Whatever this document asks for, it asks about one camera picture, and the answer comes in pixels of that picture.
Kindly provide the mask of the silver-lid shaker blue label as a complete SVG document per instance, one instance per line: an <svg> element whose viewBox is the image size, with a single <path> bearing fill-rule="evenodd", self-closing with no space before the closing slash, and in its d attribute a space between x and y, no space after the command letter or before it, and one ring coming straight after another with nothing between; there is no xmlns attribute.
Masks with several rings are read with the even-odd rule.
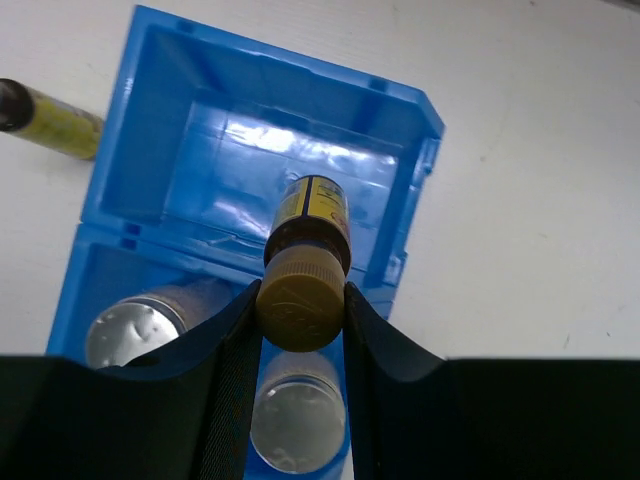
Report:
<svg viewBox="0 0 640 480"><path fill-rule="evenodd" d="M264 370L250 430L257 454L277 471L308 474L330 464L346 435L334 365L316 352L282 352Z"/></svg>

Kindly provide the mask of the yellow oil bottle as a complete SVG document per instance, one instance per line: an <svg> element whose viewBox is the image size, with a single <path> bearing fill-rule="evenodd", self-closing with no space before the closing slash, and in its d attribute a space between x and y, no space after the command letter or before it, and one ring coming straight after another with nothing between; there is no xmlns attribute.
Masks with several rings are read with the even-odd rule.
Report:
<svg viewBox="0 0 640 480"><path fill-rule="evenodd" d="M81 160L97 154L104 121L12 79L1 79L1 132Z"/></svg>
<svg viewBox="0 0 640 480"><path fill-rule="evenodd" d="M319 175L297 179L285 190L265 245L256 299L264 337L291 352L330 344L342 330L351 262L344 190Z"/></svg>

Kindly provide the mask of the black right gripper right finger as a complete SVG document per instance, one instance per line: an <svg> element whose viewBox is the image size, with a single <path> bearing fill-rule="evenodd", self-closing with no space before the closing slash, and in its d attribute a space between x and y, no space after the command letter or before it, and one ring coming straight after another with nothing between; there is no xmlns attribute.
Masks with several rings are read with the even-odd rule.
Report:
<svg viewBox="0 0 640 480"><path fill-rule="evenodd" d="M443 359L345 288L358 479L635 479L639 364Z"/></svg>

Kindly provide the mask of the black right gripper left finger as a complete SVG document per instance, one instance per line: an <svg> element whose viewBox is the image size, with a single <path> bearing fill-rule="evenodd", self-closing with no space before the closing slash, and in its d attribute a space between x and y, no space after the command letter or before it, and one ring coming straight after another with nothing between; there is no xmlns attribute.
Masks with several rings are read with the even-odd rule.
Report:
<svg viewBox="0 0 640 480"><path fill-rule="evenodd" d="M240 479L262 336L250 284L221 312L124 366L1 360L5 479Z"/></svg>

